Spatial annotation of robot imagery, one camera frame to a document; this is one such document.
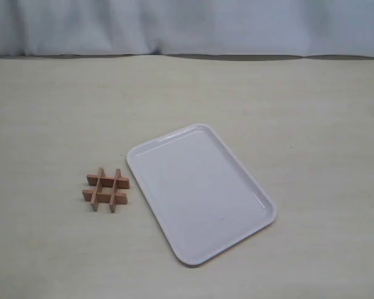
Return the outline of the white plastic tray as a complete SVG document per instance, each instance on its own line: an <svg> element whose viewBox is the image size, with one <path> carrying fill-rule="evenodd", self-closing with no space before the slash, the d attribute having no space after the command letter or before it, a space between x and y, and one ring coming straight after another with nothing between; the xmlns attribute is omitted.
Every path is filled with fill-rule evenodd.
<svg viewBox="0 0 374 299"><path fill-rule="evenodd" d="M198 266L271 225L277 208L208 125L133 147L127 164L174 255Z"/></svg>

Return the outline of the white backdrop curtain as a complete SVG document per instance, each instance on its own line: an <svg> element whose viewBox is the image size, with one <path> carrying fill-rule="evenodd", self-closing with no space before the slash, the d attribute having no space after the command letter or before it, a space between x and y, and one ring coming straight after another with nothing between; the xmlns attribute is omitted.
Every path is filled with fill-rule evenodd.
<svg viewBox="0 0 374 299"><path fill-rule="evenodd" d="M374 1L0 1L0 55L374 57Z"/></svg>

